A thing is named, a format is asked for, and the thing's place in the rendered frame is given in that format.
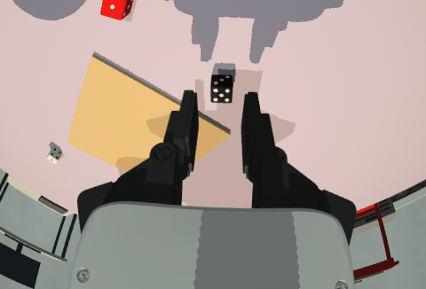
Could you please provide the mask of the orange mat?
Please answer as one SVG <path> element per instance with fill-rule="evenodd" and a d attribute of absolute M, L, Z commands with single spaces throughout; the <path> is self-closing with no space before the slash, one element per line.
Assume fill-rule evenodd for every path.
<path fill-rule="evenodd" d="M 127 172 L 163 142 L 170 113 L 179 111 L 180 105 L 94 54 L 67 143 Z M 194 163 L 230 135 L 229 130 L 199 114 Z"/>

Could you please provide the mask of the white die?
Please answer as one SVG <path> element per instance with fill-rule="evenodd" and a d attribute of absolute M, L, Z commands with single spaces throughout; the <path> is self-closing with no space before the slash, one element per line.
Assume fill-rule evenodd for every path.
<path fill-rule="evenodd" d="M 47 159 L 50 160 L 52 163 L 56 164 L 59 161 L 61 154 L 62 151 L 53 146 L 47 156 Z"/>

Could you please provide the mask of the red die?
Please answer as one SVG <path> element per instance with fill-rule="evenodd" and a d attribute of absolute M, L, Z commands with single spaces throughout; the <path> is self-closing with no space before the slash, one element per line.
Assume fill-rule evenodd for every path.
<path fill-rule="evenodd" d="M 133 0 L 103 0 L 100 14 L 122 20 L 131 10 Z"/>

